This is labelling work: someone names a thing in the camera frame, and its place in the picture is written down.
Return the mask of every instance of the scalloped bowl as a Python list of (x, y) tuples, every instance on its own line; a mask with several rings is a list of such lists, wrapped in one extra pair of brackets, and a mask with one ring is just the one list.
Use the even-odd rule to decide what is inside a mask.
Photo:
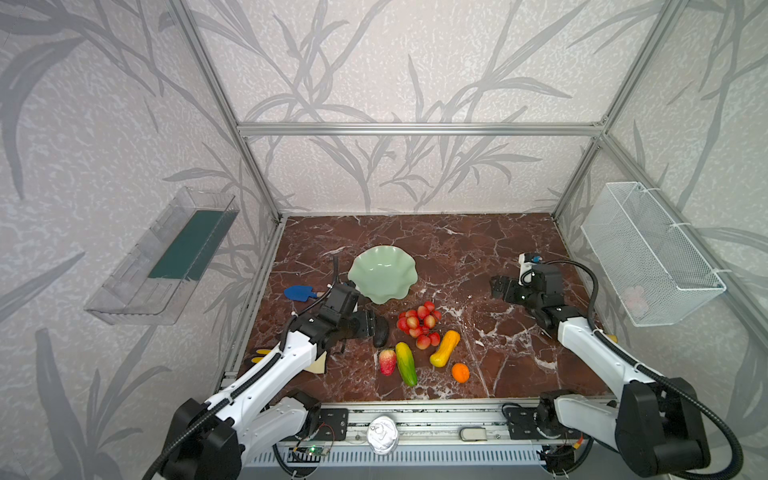
[(357, 290), (381, 305), (389, 299), (401, 299), (408, 295), (416, 283), (416, 261), (402, 248), (379, 245), (355, 258), (348, 277)]

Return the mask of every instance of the orange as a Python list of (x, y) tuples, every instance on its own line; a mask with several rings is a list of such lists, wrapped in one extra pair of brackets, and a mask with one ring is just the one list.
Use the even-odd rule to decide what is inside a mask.
[(453, 375), (456, 382), (464, 383), (469, 380), (469, 368), (463, 363), (456, 363), (453, 368), (451, 368), (451, 375)]

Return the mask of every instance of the leaf pattern wallpaper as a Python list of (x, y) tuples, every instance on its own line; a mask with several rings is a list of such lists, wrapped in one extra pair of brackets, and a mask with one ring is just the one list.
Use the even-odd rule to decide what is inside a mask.
[[(764, 0), (689, 2), (611, 131), (764, 306), (765, 31)], [(560, 219), (566, 244), (574, 258), (600, 276), (598, 311), (609, 328), (651, 366), (693, 383), (742, 442), (746, 464), (739, 478), (763, 478), (768, 468), (765, 348), (722, 299), (675, 326), (633, 326), (581, 234), (605, 183), (626, 180), (610, 155), (598, 155)], [(730, 455), (725, 438), (708, 432), (713, 464), (725, 465)]]
[[(663, 2), (189, 4), (240, 122), (592, 122)], [(249, 139), (296, 214), (551, 211), (587, 142)]]
[[(0, 478), (138, 478), (218, 381), (275, 223), (164, 2), (0, 2)], [(177, 190), (241, 212), (174, 326), (83, 307)]]

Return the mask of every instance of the transparent plastic bin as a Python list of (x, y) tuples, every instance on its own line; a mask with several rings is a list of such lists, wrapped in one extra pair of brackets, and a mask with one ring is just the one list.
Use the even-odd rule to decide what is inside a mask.
[[(197, 237), (197, 246), (185, 257), (187, 260), (176, 263), (173, 277), (161, 274), (153, 277), (152, 273), (156, 271), (153, 269), (163, 255), (192, 217), (202, 210), (222, 214), (209, 221), (210, 232), (205, 238)], [(89, 299), (85, 310), (111, 325), (173, 325), (239, 212), (232, 194), (198, 192), (182, 187)]]
[(581, 230), (635, 326), (678, 323), (726, 289), (638, 182), (605, 184)]

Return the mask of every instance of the gray floor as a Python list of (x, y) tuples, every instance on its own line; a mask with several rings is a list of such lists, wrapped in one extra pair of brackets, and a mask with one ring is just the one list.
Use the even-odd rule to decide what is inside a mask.
[[(635, 480), (638, 477), (621, 460), (621, 457), (595, 445), (584, 464), (569, 475), (571, 480)], [(238, 480), (263, 480), (265, 478), (289, 478), (279, 468), (244, 468)], [(547, 480), (552, 475), (540, 467), (345, 467), (318, 468), (310, 480), (339, 480), (340, 478), (364, 478), (365, 480), (458, 480), (481, 478), (482, 480)]]

